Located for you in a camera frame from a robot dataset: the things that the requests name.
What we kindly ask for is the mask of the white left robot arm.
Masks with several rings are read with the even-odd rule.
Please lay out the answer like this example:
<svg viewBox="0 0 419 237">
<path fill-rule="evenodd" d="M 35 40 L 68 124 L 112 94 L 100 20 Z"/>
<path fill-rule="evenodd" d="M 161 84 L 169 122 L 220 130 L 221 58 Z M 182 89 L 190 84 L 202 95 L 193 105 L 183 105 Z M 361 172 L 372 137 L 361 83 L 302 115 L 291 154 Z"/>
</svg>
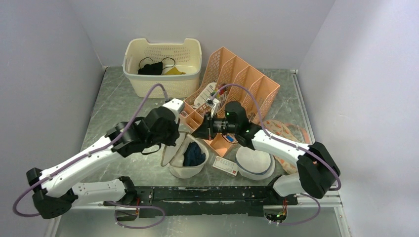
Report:
<svg viewBox="0 0 419 237">
<path fill-rule="evenodd" d="M 133 181 L 127 176 L 106 182 L 87 183 L 82 180 L 111 162 L 126 158 L 154 145 L 174 146 L 179 137 L 179 114 L 183 105 L 166 103 L 152 109 L 145 117 L 119 122 L 93 145 L 80 152 L 81 160 L 72 157 L 45 170 L 33 168 L 26 175 L 35 186 L 33 203 L 44 219 L 58 217 L 76 205 L 113 201 L 122 205 L 136 204 L 138 194 Z"/>
</svg>

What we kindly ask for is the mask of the white mesh laundry bag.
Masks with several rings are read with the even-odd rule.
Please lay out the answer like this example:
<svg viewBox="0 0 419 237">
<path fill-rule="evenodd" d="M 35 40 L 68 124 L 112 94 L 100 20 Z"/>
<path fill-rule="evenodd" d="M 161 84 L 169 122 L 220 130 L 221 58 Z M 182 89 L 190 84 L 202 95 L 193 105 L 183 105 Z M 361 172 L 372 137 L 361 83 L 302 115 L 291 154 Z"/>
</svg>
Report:
<svg viewBox="0 0 419 237">
<path fill-rule="evenodd" d="M 200 173 L 208 159 L 204 143 L 190 133 L 180 132 L 174 146 L 164 146 L 161 166 L 168 165 L 173 176 L 187 179 Z"/>
</svg>

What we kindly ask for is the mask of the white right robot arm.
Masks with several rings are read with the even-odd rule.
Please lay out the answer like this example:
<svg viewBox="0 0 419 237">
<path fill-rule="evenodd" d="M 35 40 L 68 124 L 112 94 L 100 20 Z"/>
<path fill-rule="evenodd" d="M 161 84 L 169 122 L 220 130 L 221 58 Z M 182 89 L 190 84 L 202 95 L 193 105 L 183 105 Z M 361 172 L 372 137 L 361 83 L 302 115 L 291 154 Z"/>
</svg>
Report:
<svg viewBox="0 0 419 237">
<path fill-rule="evenodd" d="M 224 118 L 205 113 L 192 136 L 212 140 L 217 134 L 228 133 L 233 134 L 241 146 L 282 158 L 297 168 L 296 173 L 274 180 L 266 192 L 271 204 L 279 204 L 286 196 L 299 193 L 323 198 L 334 183 L 341 187 L 340 170 L 322 143 L 298 143 L 275 135 L 263 124 L 249 121 L 245 109 L 237 101 L 227 103 Z"/>
</svg>

